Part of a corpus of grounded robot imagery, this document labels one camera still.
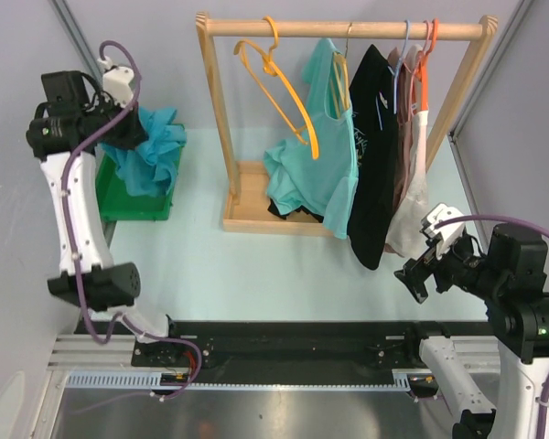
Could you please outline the teal blue t shirt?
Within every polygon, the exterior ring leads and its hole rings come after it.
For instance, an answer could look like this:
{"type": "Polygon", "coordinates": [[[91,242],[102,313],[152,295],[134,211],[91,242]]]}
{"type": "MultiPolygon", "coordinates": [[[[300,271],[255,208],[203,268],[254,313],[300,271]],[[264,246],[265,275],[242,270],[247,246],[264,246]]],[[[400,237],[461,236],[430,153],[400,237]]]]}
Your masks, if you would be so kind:
{"type": "Polygon", "coordinates": [[[148,139],[134,150],[121,150],[102,143],[102,149],[116,165],[115,174],[125,183],[131,197],[166,196],[178,179],[178,160],[186,145],[187,133],[182,124],[175,124],[176,107],[149,111],[138,110],[139,121],[148,139]]]}

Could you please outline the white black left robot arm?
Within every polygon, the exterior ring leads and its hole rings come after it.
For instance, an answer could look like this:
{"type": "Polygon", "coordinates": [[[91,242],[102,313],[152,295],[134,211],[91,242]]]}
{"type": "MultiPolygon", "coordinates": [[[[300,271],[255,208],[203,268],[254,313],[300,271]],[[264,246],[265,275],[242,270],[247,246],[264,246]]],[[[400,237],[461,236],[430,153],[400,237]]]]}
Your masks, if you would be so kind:
{"type": "Polygon", "coordinates": [[[48,291],[77,306],[88,329],[93,312],[108,312],[139,340],[154,340],[153,356],[174,365],[184,344],[168,334],[168,317],[141,298],[135,264],[114,263],[96,199],[95,146],[145,139],[136,109],[140,77],[133,68],[111,66],[101,84],[78,70],[47,73],[41,82],[46,100],[26,138],[48,182],[59,234],[59,275],[48,279],[48,291]]]}

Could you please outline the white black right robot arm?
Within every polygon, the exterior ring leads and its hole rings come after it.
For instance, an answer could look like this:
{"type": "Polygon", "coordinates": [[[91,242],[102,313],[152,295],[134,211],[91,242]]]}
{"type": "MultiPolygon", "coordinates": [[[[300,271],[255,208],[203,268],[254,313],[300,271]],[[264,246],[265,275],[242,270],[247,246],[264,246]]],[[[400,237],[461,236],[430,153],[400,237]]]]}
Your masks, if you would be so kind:
{"type": "Polygon", "coordinates": [[[395,272],[417,303],[434,278],[439,293],[455,286],[487,307],[498,343],[500,387],[492,404],[458,359],[440,326],[418,327],[404,357],[427,366],[456,418],[454,438],[549,437],[549,293],[544,271],[549,232],[525,221],[496,219],[487,252],[476,254],[465,217],[426,222],[427,250],[395,272]]]}

